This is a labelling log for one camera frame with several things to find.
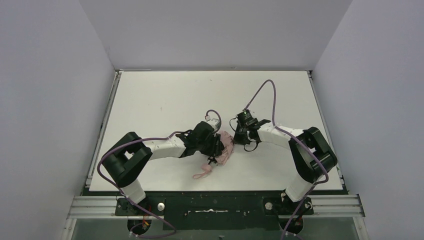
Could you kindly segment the pink and black folding umbrella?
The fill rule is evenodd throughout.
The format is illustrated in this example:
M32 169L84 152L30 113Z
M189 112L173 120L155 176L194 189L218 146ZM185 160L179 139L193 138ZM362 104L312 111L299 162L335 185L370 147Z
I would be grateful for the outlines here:
M212 172L214 165L224 166L229 160L229 158L231 157L231 155L233 154L234 148L235 148L234 137L227 131L220 131L219 134L220 134L220 141L222 142L224 147L222 154L218 157L215 157L215 160L210 160L210 163L204 163L201 166L203 173L194 174L192 176L193 179L200 179L200 178L206 177Z

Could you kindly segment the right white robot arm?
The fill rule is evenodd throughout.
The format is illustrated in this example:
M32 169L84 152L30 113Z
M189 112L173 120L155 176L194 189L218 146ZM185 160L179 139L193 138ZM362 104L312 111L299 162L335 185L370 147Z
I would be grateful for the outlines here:
M316 127L294 129L276 126L271 120L258 120L245 109L236 117L234 142L238 145L270 143L291 151L297 173L284 190L285 197L299 202L318 183L328 181L328 173L338 159Z

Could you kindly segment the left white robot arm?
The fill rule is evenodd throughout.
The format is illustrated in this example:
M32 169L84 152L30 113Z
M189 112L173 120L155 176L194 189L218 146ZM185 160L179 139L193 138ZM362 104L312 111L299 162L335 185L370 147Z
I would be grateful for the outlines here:
M215 160L224 151L218 119L201 121L194 129L176 131L168 137L141 138L131 131L125 134L98 164L109 174L106 179L121 194L138 204L146 198L138 177L148 161L162 158L185 158L196 152Z

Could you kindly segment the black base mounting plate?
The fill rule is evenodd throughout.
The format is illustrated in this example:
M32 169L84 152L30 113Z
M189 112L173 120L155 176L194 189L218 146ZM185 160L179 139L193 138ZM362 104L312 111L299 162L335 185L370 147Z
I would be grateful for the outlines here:
M147 191L141 204L171 225L163 230L245 230L277 231L303 225L303 216L314 213L307 197L302 206L281 190L262 191Z

